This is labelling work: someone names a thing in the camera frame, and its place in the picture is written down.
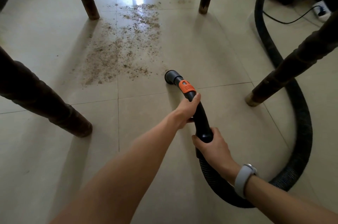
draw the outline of power strip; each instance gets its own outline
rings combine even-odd
[[[312,7],[314,7],[313,12],[318,17],[318,19],[322,22],[327,21],[327,19],[331,15],[331,11],[328,9],[328,7],[324,3],[324,1],[320,1],[318,3],[315,3]]]

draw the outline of person's left arm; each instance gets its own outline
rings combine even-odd
[[[176,132],[183,128],[201,100],[184,99],[157,126],[110,160],[51,224],[130,223],[152,183]]]

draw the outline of forearm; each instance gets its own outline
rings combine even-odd
[[[338,223],[337,214],[299,200],[256,176],[248,180],[245,195],[275,224]]]
[[[178,130],[177,120],[179,116],[172,112],[135,139],[52,223],[129,223]]]

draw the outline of person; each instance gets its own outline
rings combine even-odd
[[[130,223],[143,195],[152,183],[176,132],[188,122],[201,100],[182,100],[158,125],[133,141],[129,149],[109,161],[79,191],[76,198],[51,221],[51,224]],[[204,143],[192,136],[193,144],[207,162],[234,185],[241,167],[229,151],[217,128],[214,139]],[[307,203],[252,175],[247,180],[245,196],[274,223],[338,223],[338,215]]]

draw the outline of watch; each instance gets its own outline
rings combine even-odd
[[[257,169],[250,164],[243,165],[234,182],[234,190],[240,197],[246,199],[244,195],[245,185],[252,175],[257,175]]]

